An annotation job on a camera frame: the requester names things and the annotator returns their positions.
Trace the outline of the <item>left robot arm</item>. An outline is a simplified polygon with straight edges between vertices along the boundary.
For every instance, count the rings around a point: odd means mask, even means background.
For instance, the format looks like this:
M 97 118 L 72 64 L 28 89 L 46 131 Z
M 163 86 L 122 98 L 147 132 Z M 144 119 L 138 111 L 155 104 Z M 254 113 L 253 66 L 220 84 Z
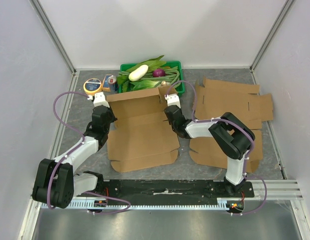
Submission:
M 99 173 L 86 172 L 74 175 L 76 169 L 97 153 L 107 142 L 111 123 L 117 119 L 109 106 L 93 108 L 92 120 L 84 132 L 84 139 L 54 159 L 40 161 L 33 187 L 32 198 L 49 208 L 66 208 L 73 197 L 84 192 L 98 197 L 104 192 Z

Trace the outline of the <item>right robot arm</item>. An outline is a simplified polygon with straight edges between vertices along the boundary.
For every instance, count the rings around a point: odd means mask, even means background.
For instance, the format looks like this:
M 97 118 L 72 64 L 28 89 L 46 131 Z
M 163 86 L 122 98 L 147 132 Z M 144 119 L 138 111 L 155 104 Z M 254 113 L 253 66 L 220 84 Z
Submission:
M 246 163 L 254 149 L 254 133 L 234 114 L 224 113 L 219 118 L 186 119 L 177 105 L 164 110 L 172 130 L 183 139 L 213 138 L 227 156 L 224 191 L 237 196 L 246 182 Z

